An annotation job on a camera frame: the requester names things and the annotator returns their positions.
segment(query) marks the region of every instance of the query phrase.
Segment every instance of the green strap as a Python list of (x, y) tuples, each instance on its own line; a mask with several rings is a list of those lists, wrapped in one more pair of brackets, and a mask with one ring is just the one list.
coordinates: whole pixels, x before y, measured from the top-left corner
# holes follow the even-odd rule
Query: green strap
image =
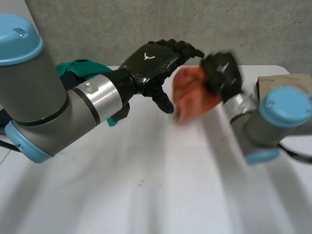
[(98, 74), (112, 71), (103, 64), (86, 59), (76, 59), (71, 62), (62, 62), (57, 65), (56, 70), (59, 76), (63, 75), (65, 72), (73, 72), (76, 76), (85, 78), (86, 80), (91, 79)]

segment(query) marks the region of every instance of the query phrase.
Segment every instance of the white table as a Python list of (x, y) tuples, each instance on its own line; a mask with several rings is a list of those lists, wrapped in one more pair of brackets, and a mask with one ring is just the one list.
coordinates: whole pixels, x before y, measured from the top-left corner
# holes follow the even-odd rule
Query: white table
[[(288, 74), (241, 69), (249, 91), (258, 76)], [(0, 166), (0, 233), (311, 233), (312, 166), (285, 155), (245, 165), (221, 105), (183, 126), (148, 98), (130, 105), (125, 120), (102, 123), (44, 164), (10, 152)], [(311, 139), (284, 143), (309, 153), (301, 142)]]

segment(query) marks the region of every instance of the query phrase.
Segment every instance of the robotic hand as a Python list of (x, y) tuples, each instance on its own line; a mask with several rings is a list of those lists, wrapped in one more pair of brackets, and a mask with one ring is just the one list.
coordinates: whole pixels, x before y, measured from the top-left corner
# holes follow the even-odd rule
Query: robotic hand
[(184, 41), (151, 41), (126, 59), (120, 69), (130, 74), (137, 94), (151, 97), (163, 112), (171, 114), (174, 107), (162, 85), (177, 67), (196, 56), (202, 58), (204, 53)]
[(183, 41), (149, 42), (116, 70), (65, 91), (43, 49), (34, 25), (25, 18), (1, 15), (0, 103), (12, 117), (5, 132), (29, 159), (42, 163), (95, 128), (129, 111), (135, 94), (151, 97), (159, 108), (173, 107), (162, 90), (165, 78), (189, 58), (204, 54)]
[(242, 78), (231, 53), (209, 55), (202, 61), (208, 90), (221, 96), (225, 112), (249, 164), (272, 160), (279, 148), (308, 162), (307, 156), (290, 152), (280, 145), (288, 135), (312, 134), (312, 102), (293, 87), (280, 87), (255, 106), (242, 91)]

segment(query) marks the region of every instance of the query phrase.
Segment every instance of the gray robot arm segment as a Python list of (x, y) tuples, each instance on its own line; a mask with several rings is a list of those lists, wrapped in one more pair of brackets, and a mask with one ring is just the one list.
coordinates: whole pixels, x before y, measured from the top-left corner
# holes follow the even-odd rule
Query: gray robot arm segment
[(131, 82), (123, 71), (110, 78), (97, 75), (66, 92), (34, 25), (1, 14), (0, 25), (0, 103), (13, 118), (5, 131), (32, 161), (53, 157), (118, 112), (135, 93), (129, 87), (120, 95)]

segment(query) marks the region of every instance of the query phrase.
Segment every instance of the light blue joint cap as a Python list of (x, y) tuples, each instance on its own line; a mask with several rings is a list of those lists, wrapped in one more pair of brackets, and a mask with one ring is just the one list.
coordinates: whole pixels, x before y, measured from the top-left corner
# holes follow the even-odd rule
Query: light blue joint cap
[(43, 41), (31, 21), (0, 14), (0, 66), (31, 60), (42, 50)]
[(245, 160), (250, 165), (271, 161), (279, 156), (279, 149), (264, 150), (245, 156)]
[(272, 125), (291, 128), (304, 124), (311, 117), (309, 97), (291, 86), (280, 87), (267, 94), (259, 104), (262, 117)]
[(5, 133), (13, 144), (30, 160), (35, 163), (43, 163), (52, 155), (46, 153), (45, 151), (39, 149), (30, 140), (28, 140), (10, 121), (8, 125), (5, 126)]

